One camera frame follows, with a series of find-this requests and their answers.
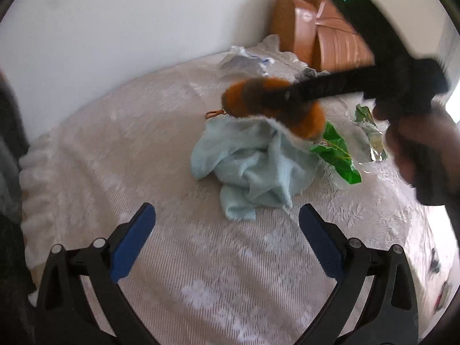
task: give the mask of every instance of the white lace bedspread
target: white lace bedspread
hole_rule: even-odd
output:
[[[293,344],[334,287],[298,227],[299,208],[310,202],[327,222],[369,247],[405,245],[422,331],[456,244],[447,217],[437,213],[436,239],[427,222],[432,210],[416,204],[390,160],[359,165],[363,182],[353,186],[321,164],[292,209],[262,208],[256,222],[229,222],[217,179],[194,180],[189,158],[204,114],[220,108],[220,95],[235,80],[218,74],[216,63],[224,55],[135,79],[33,143],[21,160],[28,266],[40,277],[53,244],[88,246],[148,201],[156,208],[156,227],[120,287],[161,344]],[[291,80],[297,71],[298,63],[279,56],[270,67],[271,75]],[[351,139],[344,103],[324,104],[328,118]],[[442,270],[430,275],[434,245]],[[353,328],[369,288],[370,281],[346,330]],[[88,294],[110,332],[89,288]]]

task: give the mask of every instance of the orange cord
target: orange cord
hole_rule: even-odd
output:
[[[226,114],[227,114],[227,112],[224,109],[214,110],[214,111],[211,111],[211,112],[207,112],[206,115],[205,115],[205,118],[210,119],[210,118],[213,118],[213,117],[217,117],[218,115],[226,115]]]

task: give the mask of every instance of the brown leather bag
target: brown leather bag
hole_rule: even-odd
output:
[[[270,32],[281,51],[293,52],[318,71],[370,65],[373,54],[330,0],[277,0]]]

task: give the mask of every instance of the light blue towel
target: light blue towel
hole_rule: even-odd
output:
[[[315,176],[319,158],[294,146],[282,128],[264,119],[211,118],[190,158],[193,176],[212,171],[224,184],[227,218],[255,220],[257,206],[292,207]]]

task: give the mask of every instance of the white wall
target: white wall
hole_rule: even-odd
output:
[[[415,55],[437,54],[447,13],[439,0],[379,0]]]
[[[453,88],[446,110],[455,123],[458,123],[460,121],[460,33],[451,20],[446,22],[440,54]]]
[[[0,67],[35,139],[133,77],[256,44],[272,1],[15,0],[0,24]]]

